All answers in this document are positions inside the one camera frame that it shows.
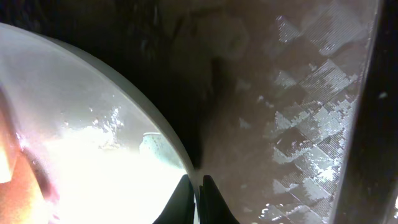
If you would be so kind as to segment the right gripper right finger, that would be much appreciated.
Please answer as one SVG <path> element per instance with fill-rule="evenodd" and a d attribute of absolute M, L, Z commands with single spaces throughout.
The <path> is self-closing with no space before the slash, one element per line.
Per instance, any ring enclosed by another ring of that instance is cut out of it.
<path fill-rule="evenodd" d="M 210 175 L 200 186 L 199 216 L 201 224 L 239 224 Z"/>

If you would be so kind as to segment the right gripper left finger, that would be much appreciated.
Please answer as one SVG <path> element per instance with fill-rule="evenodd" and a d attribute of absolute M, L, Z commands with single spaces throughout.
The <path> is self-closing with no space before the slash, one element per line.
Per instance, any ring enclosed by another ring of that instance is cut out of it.
<path fill-rule="evenodd" d="M 153 224 L 193 224 L 194 190 L 187 174 L 177 184 L 165 208 Z"/>

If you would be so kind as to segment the white plate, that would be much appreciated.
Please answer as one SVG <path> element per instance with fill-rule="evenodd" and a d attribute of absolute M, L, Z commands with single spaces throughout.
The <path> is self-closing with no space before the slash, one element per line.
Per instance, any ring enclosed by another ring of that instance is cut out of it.
<path fill-rule="evenodd" d="M 51 223 L 153 223 L 181 179 L 197 188 L 160 111 L 88 52 L 2 24 L 1 90 Z"/>

